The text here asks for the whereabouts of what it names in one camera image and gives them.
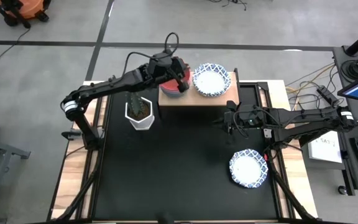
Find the cactus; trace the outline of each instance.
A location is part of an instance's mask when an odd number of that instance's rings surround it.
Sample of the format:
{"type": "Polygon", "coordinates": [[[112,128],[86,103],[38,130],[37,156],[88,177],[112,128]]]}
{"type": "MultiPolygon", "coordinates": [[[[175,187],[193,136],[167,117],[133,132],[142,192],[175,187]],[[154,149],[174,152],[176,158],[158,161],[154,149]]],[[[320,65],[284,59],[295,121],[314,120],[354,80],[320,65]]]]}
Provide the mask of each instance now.
{"type": "Polygon", "coordinates": [[[135,118],[141,116],[141,115],[147,115],[148,112],[147,107],[145,106],[145,103],[140,98],[139,94],[137,93],[127,93],[127,103],[128,103],[128,109],[129,114],[133,114],[135,118]]]}

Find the label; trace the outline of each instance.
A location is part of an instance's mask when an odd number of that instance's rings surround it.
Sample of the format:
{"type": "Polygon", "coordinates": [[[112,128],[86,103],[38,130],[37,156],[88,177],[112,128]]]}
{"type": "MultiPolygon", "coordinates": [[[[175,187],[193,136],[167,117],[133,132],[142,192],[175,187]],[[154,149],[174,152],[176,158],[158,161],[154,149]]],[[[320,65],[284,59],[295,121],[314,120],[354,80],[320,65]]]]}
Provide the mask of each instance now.
{"type": "Polygon", "coordinates": [[[342,116],[345,116],[345,115],[353,116],[352,112],[350,112],[350,111],[343,111],[343,112],[341,112],[341,115],[342,116]]]}

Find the white pot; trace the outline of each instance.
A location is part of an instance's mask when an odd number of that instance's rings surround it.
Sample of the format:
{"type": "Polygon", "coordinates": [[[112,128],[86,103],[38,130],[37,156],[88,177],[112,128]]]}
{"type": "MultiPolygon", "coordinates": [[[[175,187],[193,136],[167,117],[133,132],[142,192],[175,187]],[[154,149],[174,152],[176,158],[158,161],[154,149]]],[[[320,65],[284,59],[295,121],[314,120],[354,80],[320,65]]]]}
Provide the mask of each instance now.
{"type": "Polygon", "coordinates": [[[137,130],[137,131],[146,131],[149,130],[151,125],[154,122],[154,114],[153,114],[153,104],[150,100],[141,97],[143,101],[145,101],[146,103],[149,104],[149,108],[150,108],[150,115],[148,115],[148,117],[137,121],[135,119],[132,119],[130,116],[128,116],[127,112],[128,112],[128,103],[125,103],[125,117],[129,120],[129,122],[131,122],[131,124],[133,125],[133,127],[137,130]]]}

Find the concrete floor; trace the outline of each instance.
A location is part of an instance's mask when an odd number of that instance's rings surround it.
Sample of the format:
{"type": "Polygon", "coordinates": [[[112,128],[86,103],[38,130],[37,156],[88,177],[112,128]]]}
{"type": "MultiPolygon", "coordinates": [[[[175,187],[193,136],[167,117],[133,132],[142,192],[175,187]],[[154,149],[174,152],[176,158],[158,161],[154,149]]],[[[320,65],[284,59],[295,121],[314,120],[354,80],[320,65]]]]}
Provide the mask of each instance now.
{"type": "MultiPolygon", "coordinates": [[[[130,51],[153,54],[161,49],[132,49],[128,43],[163,43],[177,32],[185,44],[340,46],[358,38],[358,2],[352,0],[248,0],[242,5],[207,0],[115,0],[92,80],[122,73],[130,51]]],[[[108,0],[52,1],[50,21],[32,21],[22,40],[96,42],[108,0]]],[[[25,31],[7,27],[0,16],[0,40],[16,40],[25,31]]],[[[0,53],[8,48],[0,45],[0,53]]],[[[0,60],[0,141],[32,151],[28,161],[13,159],[0,188],[0,218],[8,223],[46,219],[70,127],[60,100],[85,79],[94,47],[15,46],[0,60]]],[[[296,80],[332,62],[331,52],[278,50],[179,49],[192,68],[214,62],[239,69],[240,79],[296,80]]],[[[131,57],[128,70],[147,60],[131,57]]],[[[329,79],[317,79],[327,85],[329,79]]],[[[338,77],[334,84],[340,88],[338,77]]],[[[299,82],[291,85],[297,88],[299,82]]],[[[304,93],[315,93],[309,88],[304,93]]],[[[341,173],[308,169],[320,218],[358,223],[358,194],[338,195],[341,173]]]]}

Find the orange vacuum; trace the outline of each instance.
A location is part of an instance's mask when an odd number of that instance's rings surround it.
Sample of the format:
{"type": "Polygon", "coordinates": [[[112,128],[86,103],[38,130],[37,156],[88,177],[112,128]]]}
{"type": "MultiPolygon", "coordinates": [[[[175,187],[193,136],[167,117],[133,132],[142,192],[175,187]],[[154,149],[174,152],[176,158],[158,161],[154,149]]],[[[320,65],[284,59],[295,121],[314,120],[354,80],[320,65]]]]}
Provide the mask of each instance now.
{"type": "Polygon", "coordinates": [[[28,19],[37,18],[47,22],[49,17],[45,11],[48,9],[51,0],[0,0],[0,13],[4,16],[8,26],[16,26],[19,22],[25,28],[31,25],[28,19]]]}

